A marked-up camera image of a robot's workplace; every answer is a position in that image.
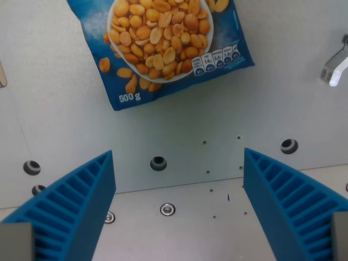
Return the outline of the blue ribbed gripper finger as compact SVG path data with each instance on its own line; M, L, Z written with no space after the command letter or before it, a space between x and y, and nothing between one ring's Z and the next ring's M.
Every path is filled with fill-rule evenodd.
M115 191L107 151L45 187L2 223L33 226L34 260L92 260Z
M249 148L244 189L277 260L333 260L331 218L347 210L345 197Z

